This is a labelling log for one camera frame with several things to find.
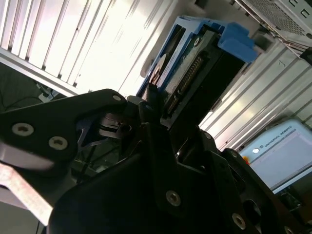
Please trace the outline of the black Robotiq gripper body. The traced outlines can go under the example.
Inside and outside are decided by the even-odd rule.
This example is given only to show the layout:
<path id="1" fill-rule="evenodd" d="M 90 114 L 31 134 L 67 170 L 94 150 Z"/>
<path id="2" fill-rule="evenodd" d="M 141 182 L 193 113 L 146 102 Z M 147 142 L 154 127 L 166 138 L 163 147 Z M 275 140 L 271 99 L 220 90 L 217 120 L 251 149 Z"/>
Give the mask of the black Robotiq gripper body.
<path id="1" fill-rule="evenodd" d="M 172 152 L 135 153 L 69 190 L 55 205 L 49 234 L 201 234 L 225 225 L 217 171 L 228 163 L 202 152 L 195 166 Z"/>

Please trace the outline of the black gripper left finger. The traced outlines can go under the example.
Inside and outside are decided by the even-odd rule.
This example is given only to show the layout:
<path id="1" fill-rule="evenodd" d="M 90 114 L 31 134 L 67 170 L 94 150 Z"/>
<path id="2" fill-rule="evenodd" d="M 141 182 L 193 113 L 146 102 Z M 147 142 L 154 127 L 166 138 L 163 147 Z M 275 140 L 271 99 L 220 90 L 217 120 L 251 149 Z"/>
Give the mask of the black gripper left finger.
<path id="1" fill-rule="evenodd" d="M 37 217 L 51 217 L 77 153 L 108 138 L 121 141 L 122 161 L 135 153 L 172 152 L 161 125 L 158 93 L 124 98 L 104 89 L 0 116 L 0 184 Z"/>

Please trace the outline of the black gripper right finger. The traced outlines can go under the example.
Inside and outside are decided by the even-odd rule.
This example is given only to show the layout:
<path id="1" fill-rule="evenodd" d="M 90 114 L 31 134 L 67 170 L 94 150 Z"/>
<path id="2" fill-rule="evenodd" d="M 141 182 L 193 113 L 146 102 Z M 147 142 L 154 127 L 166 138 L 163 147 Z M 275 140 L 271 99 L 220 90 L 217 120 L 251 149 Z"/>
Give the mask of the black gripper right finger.
<path id="1" fill-rule="evenodd" d="M 213 234 L 305 234 L 306 228 L 233 149 L 191 128 L 176 135 L 178 161 L 201 171 L 195 200 L 198 230 Z"/>

